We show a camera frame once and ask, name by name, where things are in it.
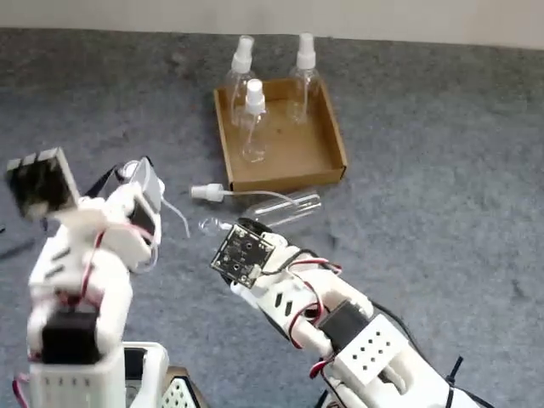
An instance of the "hole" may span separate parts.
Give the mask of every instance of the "hole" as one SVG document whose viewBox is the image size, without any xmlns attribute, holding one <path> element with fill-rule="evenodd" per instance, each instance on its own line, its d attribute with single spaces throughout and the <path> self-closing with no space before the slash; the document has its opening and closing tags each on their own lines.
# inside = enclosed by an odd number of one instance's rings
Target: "hole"
<svg viewBox="0 0 544 408">
<path fill-rule="evenodd" d="M 291 314 L 292 311 L 292 301 L 287 302 L 286 305 L 286 317 Z"/>
<path fill-rule="evenodd" d="M 304 310 L 304 317 L 308 319 L 315 319 L 317 317 L 317 309 L 306 309 Z"/>
<path fill-rule="evenodd" d="M 279 308 L 280 305 L 281 305 L 281 298 L 283 298 L 283 295 L 281 293 L 278 293 L 277 295 L 275 295 L 275 304 L 274 306 L 276 308 Z"/>
</svg>

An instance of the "transparent bottle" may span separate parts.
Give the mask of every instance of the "transparent bottle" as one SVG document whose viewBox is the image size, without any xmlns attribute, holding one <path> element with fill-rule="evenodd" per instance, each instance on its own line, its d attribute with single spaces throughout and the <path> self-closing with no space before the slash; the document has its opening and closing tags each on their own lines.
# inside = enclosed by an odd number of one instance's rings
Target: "transparent bottle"
<svg viewBox="0 0 544 408">
<path fill-rule="evenodd" d="M 321 210 L 321 197 L 314 190 L 301 190 L 287 195 L 292 202 L 273 198 L 249 207 L 241 216 L 258 221 L 281 234 L 303 230 Z"/>
<path fill-rule="evenodd" d="M 246 102 L 247 83 L 255 78 L 252 68 L 252 49 L 254 40 L 250 36 L 241 36 L 238 49 L 232 57 L 232 64 L 225 78 L 225 89 L 229 101 L 229 119 L 238 126 L 240 114 Z"/>
<path fill-rule="evenodd" d="M 293 84 L 287 104 L 289 117 L 296 123 L 305 123 L 315 109 L 320 88 L 320 75 L 315 69 L 314 36 L 304 32 L 299 37 L 297 64 L 289 77 Z"/>
<path fill-rule="evenodd" d="M 263 193 L 266 191 L 247 192 L 247 194 Z M 249 207 L 240 217 L 264 224 L 279 234 L 293 234 L 311 226 L 321 209 L 321 197 L 315 190 L 300 190 L 259 202 Z M 211 216 L 204 218 L 198 227 L 204 235 L 224 238 L 235 222 L 234 216 L 226 218 Z"/>
<path fill-rule="evenodd" d="M 264 160 L 266 144 L 263 132 L 266 118 L 263 83 L 258 79 L 252 79 L 247 83 L 246 106 L 239 123 L 240 140 L 243 141 L 241 154 L 248 162 Z"/>
</svg>

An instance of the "spray pump cap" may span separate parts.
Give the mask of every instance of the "spray pump cap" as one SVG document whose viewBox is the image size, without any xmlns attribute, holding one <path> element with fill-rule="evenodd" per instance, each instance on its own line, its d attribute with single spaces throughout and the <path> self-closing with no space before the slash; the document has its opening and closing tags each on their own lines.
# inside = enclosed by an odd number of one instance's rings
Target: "spray pump cap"
<svg viewBox="0 0 544 408">
<path fill-rule="evenodd" d="M 315 68 L 314 36 L 303 32 L 298 39 L 297 68 L 313 70 Z"/>
<path fill-rule="evenodd" d="M 258 79 L 250 79 L 247 82 L 246 111 L 256 116 L 263 113 L 264 109 L 263 83 Z"/>
<path fill-rule="evenodd" d="M 246 74 L 252 69 L 252 49 L 255 40 L 250 36 L 240 36 L 238 48 L 232 57 L 231 68 L 239 74 Z"/>
</svg>

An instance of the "brown cardboard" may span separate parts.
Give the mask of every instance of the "brown cardboard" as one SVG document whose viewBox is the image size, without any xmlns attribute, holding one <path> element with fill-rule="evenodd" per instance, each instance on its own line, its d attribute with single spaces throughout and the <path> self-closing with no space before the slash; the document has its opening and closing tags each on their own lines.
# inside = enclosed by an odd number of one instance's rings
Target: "brown cardboard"
<svg viewBox="0 0 544 408">
<path fill-rule="evenodd" d="M 187 377 L 190 380 L 189 372 L 184 367 L 177 367 L 174 365 L 170 365 L 167 370 L 167 375 L 165 376 L 164 383 L 162 384 L 162 393 L 164 394 L 172 382 L 174 377 L 181 376 L 181 377 Z M 209 408 L 209 405 L 206 403 L 204 398 L 202 397 L 202 393 L 200 389 L 192 382 L 190 381 L 193 391 L 195 392 L 196 399 L 198 400 L 199 405 L 201 408 Z"/>
<path fill-rule="evenodd" d="M 290 191 L 340 181 L 348 166 L 342 136 L 338 130 L 326 86 L 320 83 L 316 114 L 298 125 L 286 115 L 287 95 L 292 81 L 263 83 L 269 112 L 266 127 L 266 157 L 259 163 L 243 159 L 244 140 L 238 137 L 228 115 L 224 88 L 214 91 L 221 145 L 233 191 Z"/>
</svg>

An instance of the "spray bottle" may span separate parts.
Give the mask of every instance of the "spray bottle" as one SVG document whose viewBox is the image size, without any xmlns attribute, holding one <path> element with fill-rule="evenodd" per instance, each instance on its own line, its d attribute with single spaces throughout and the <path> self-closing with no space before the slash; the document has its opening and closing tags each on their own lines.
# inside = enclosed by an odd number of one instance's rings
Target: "spray bottle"
<svg viewBox="0 0 544 408">
<path fill-rule="evenodd" d="M 266 126 L 266 104 L 263 83 L 252 79 L 247 83 L 246 105 L 240 116 L 240 140 L 244 147 L 242 156 L 248 162 L 260 162 L 264 159 L 266 144 L 263 130 Z"/>
<path fill-rule="evenodd" d="M 244 109 L 247 82 L 255 77 L 252 69 L 253 37 L 240 36 L 238 49 L 232 57 L 232 64 L 225 80 L 229 101 L 230 122 L 238 126 L 240 113 Z"/>
<path fill-rule="evenodd" d="M 305 123 L 315 105 L 320 76 L 315 69 L 314 36 L 304 32 L 299 37 L 297 64 L 292 69 L 288 115 L 296 123 Z"/>
</svg>

